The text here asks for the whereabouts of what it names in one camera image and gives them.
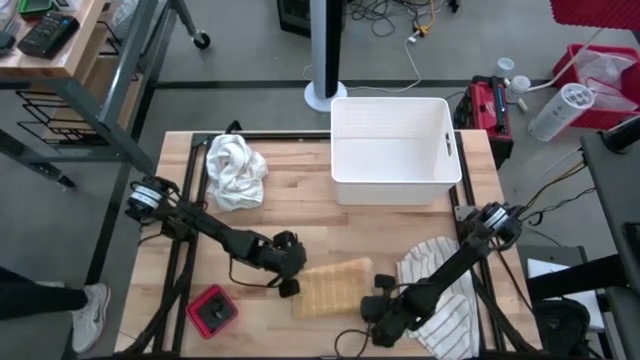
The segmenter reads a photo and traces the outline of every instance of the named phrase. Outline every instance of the white and striped cloth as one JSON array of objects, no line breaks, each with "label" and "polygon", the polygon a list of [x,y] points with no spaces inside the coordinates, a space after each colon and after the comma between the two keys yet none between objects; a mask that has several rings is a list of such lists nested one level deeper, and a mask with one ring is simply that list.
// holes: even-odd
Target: white and striped cloth
[{"label": "white and striped cloth", "polygon": [[[397,264],[400,283],[428,278],[457,250],[458,243],[444,236],[416,245]],[[433,317],[417,331],[407,333],[440,360],[466,359],[478,356],[478,321],[478,304],[467,271],[442,294]]]}]

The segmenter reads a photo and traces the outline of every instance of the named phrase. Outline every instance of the person's foot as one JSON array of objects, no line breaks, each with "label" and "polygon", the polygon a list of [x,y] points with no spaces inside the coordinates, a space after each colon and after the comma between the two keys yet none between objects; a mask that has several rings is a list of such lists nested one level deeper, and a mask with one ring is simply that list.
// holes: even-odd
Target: person's foot
[{"label": "person's foot", "polygon": [[64,287],[64,281],[36,281],[36,284],[47,287]]},{"label": "person's foot", "polygon": [[88,285],[83,290],[87,295],[87,305],[71,312],[72,345],[76,353],[87,351],[100,337],[111,296],[109,288],[104,284]]}]

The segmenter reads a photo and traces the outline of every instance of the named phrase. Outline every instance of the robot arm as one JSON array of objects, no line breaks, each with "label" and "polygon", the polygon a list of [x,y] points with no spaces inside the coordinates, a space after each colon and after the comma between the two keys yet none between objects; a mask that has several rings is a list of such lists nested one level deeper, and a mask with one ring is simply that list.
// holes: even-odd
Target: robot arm
[{"label": "robot arm", "polygon": [[203,233],[218,241],[232,259],[274,272],[283,280],[292,279],[307,261],[295,234],[284,231],[272,240],[253,231],[232,229],[197,204],[172,198],[179,189],[171,181],[145,176],[132,187],[125,214],[141,224],[161,221],[162,233],[174,240],[183,240],[193,231]]},{"label": "robot arm", "polygon": [[[392,347],[406,329],[415,331],[429,320],[442,293],[460,276],[493,250],[504,250],[520,236],[521,226],[516,218],[518,208],[507,209],[498,203],[474,209],[463,221],[466,238],[460,249],[429,278],[422,278],[408,285],[396,298],[385,289],[383,296],[362,299],[360,312],[371,323],[371,340],[374,345]],[[494,245],[493,238],[502,245]]]}]

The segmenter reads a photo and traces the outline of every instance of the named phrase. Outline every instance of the white container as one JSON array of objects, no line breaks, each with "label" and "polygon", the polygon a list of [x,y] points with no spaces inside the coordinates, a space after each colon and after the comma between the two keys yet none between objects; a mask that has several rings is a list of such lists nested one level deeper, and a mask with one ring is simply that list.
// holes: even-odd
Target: white container
[{"label": "white container", "polygon": [[331,103],[331,176],[342,205],[428,205],[460,181],[449,105],[441,98]]},{"label": "white container", "polygon": [[530,87],[531,80],[528,77],[522,75],[514,77],[507,87],[507,103],[517,104]]},{"label": "white container", "polygon": [[496,63],[496,76],[508,78],[516,63],[509,58],[500,58]]},{"label": "white container", "polygon": [[586,86],[577,83],[565,84],[538,116],[529,122],[529,134],[538,141],[551,140],[593,106],[595,99],[596,95]]}]

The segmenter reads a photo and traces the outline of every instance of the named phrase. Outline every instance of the black pants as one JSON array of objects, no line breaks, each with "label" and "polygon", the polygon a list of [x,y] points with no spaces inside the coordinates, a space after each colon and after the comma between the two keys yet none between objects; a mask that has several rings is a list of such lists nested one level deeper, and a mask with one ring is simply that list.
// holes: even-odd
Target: black pants
[{"label": "black pants", "polygon": [[0,320],[79,310],[86,304],[83,290],[38,285],[0,266]]}]

